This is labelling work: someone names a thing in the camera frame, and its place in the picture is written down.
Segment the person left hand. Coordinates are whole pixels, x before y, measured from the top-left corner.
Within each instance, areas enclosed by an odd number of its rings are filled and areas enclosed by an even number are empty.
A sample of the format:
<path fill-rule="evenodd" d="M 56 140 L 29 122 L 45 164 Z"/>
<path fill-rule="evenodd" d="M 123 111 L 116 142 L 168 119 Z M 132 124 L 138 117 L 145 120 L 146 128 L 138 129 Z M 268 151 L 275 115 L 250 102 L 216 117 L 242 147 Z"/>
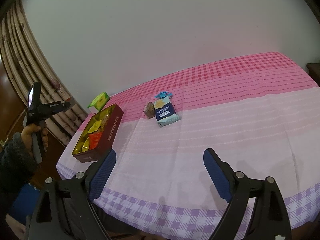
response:
<path fill-rule="evenodd" d="M 34 138 L 36 138 L 36 133 L 41 133 L 42 143 L 44 148 L 48 147 L 48 129 L 46 127 L 41 128 L 35 124 L 30 124 L 25 126 L 21 133 L 21 139 L 27 149 L 29 155 L 33 157 L 33 144 Z"/>

